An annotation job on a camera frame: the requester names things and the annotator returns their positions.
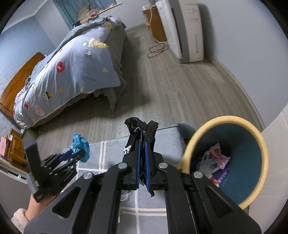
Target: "wooden floor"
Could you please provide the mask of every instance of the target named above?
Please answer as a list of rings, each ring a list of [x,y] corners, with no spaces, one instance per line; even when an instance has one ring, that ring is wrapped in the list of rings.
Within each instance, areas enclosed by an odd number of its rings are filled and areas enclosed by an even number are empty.
[[[82,134],[90,143],[127,136],[124,121],[132,116],[157,121],[159,127],[188,122],[199,128],[217,116],[236,115],[261,129],[249,102],[225,69],[208,59],[179,64],[170,50],[147,58],[149,47],[155,45],[148,28],[138,27],[127,33],[121,69],[127,87],[114,113],[102,95],[90,95],[65,108],[39,128],[42,158],[68,147],[73,133]]]

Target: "silver screw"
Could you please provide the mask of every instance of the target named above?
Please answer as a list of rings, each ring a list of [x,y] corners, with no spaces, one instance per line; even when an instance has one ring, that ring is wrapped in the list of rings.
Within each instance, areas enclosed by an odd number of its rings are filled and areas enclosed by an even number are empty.
[[[93,174],[92,174],[91,172],[86,172],[86,173],[83,175],[84,179],[86,179],[86,180],[92,178],[92,176],[93,176]]]
[[[127,164],[126,163],[119,163],[118,164],[118,168],[119,169],[124,169],[124,168],[126,168],[127,167]]]
[[[167,163],[159,163],[158,166],[159,166],[160,168],[162,168],[162,169],[165,169],[165,168],[168,167],[168,164],[167,164]]]
[[[194,175],[195,178],[198,178],[198,179],[203,177],[202,172],[199,172],[199,171],[194,172],[193,175]]]

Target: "wooden headboard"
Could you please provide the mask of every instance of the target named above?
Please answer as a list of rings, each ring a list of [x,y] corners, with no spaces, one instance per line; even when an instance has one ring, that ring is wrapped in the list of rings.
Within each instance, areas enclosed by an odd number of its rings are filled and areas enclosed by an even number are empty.
[[[32,74],[35,65],[43,60],[45,56],[38,52],[16,73],[9,82],[0,97],[0,110],[8,115],[12,120],[13,108],[17,93],[24,87],[25,81]]]

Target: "sleeve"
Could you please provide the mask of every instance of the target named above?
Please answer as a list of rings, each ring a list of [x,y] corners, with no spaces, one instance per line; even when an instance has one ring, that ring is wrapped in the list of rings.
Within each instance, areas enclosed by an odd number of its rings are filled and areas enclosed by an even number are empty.
[[[24,228],[29,222],[25,216],[25,212],[25,209],[20,208],[14,213],[11,219],[12,223],[19,229],[21,233],[24,232]]]

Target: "white appliance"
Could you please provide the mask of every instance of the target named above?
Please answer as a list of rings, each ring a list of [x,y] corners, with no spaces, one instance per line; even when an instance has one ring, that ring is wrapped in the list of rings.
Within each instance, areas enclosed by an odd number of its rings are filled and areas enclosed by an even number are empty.
[[[198,1],[160,0],[156,6],[170,49],[179,62],[203,60],[203,33]]]

